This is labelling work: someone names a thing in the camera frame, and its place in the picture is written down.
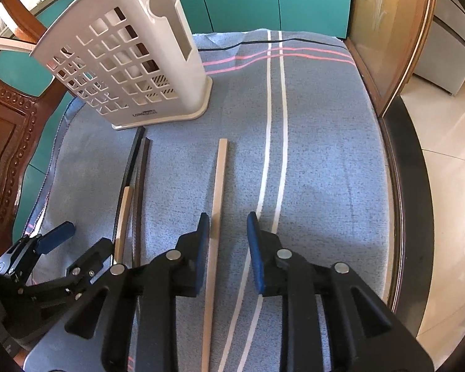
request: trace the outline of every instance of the blue gripper pad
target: blue gripper pad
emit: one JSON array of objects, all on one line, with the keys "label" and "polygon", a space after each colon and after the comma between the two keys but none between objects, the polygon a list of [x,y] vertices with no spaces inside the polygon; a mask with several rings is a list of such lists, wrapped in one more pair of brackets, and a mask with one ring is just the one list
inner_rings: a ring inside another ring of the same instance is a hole
[{"label": "blue gripper pad", "polygon": [[57,246],[61,245],[69,238],[74,236],[76,227],[72,222],[66,221],[50,232],[43,235],[36,246],[36,253],[46,255],[53,251]]},{"label": "blue gripper pad", "polygon": [[250,246],[251,265],[255,278],[255,286],[258,293],[263,294],[265,292],[265,273],[259,245],[262,231],[260,230],[257,215],[254,211],[249,213],[246,219],[246,234],[248,235],[248,245]]},{"label": "blue gripper pad", "polygon": [[207,260],[208,241],[210,238],[210,219],[207,213],[201,213],[196,233],[200,238],[196,256],[196,293],[198,294],[203,285],[205,261]]}]

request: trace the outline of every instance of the tile floor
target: tile floor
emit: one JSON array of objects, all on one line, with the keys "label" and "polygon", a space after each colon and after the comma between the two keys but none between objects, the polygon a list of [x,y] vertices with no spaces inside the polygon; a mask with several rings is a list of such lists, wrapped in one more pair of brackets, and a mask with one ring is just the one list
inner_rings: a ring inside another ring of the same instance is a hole
[{"label": "tile floor", "polygon": [[451,96],[413,76],[402,93],[417,130],[434,208],[434,267],[418,332],[439,367],[465,334],[465,83]]}]

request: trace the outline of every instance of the keyhole-shaped slot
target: keyhole-shaped slot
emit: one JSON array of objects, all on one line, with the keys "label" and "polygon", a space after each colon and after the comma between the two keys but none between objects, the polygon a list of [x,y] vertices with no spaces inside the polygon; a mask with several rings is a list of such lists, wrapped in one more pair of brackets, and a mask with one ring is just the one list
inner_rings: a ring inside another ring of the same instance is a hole
[{"label": "keyhole-shaped slot", "polygon": [[177,44],[181,49],[182,56],[187,60],[191,53],[191,44],[186,36],[181,20],[179,19],[179,14],[175,9],[176,1],[177,0],[150,0],[150,11],[157,17],[167,18]]}]

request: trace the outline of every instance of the pink stripe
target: pink stripe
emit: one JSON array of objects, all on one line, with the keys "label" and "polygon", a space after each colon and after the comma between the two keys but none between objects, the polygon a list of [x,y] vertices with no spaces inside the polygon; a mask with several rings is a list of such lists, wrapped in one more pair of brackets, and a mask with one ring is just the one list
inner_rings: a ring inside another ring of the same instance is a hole
[{"label": "pink stripe", "polygon": [[266,51],[260,51],[258,53],[251,54],[249,56],[233,56],[233,57],[225,58],[225,59],[222,59],[222,60],[205,61],[203,63],[203,65],[204,66],[211,66],[211,65],[215,65],[215,64],[227,63],[227,62],[233,61],[233,60],[245,60],[245,59],[248,59],[248,58],[258,56],[259,54],[262,54],[262,53],[267,53],[268,51],[278,51],[280,49],[283,49],[284,51],[318,51],[318,52],[321,52],[321,53],[337,54],[338,56],[343,56],[343,57],[353,59],[350,55],[345,54],[345,53],[340,53],[338,51],[329,51],[329,50],[324,50],[324,49],[317,49],[316,47],[274,47],[272,49],[268,49]]},{"label": "pink stripe", "polygon": [[339,61],[341,63],[348,63],[352,64],[353,66],[356,67],[355,63],[350,60],[343,60],[339,58],[331,58],[331,57],[317,57],[317,56],[310,56],[309,54],[301,54],[301,53],[288,53],[288,54],[272,54],[271,56],[263,56],[263,57],[257,57],[256,59],[253,59],[251,61],[248,61],[246,64],[242,64],[241,66],[235,66],[235,67],[229,67],[229,68],[224,68],[222,70],[212,70],[212,71],[207,71],[207,74],[220,74],[220,73],[227,73],[229,71],[235,71],[235,70],[240,70],[256,61],[259,60],[265,60],[266,58],[274,58],[274,57],[280,57],[280,56],[294,56],[294,57],[304,57],[304,58],[311,58],[313,60],[328,60],[328,61]]}]

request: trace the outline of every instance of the silver screw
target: silver screw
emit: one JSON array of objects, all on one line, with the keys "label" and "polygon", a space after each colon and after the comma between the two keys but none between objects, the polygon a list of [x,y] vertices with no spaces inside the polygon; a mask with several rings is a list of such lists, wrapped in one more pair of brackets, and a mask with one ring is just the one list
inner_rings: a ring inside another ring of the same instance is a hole
[{"label": "silver screw", "polygon": [[339,274],[346,274],[349,272],[350,267],[348,267],[346,263],[336,263],[334,265],[334,270],[336,270],[336,272]]},{"label": "silver screw", "polygon": [[181,252],[175,249],[169,250],[166,253],[166,258],[168,260],[178,260],[180,257],[181,257]]},{"label": "silver screw", "polygon": [[291,253],[291,250],[288,249],[279,249],[277,251],[277,257],[279,257],[280,259],[287,260],[291,258],[292,255],[293,253]]},{"label": "silver screw", "polygon": [[125,271],[124,264],[114,264],[112,267],[110,267],[110,273],[112,275],[120,275]]}]

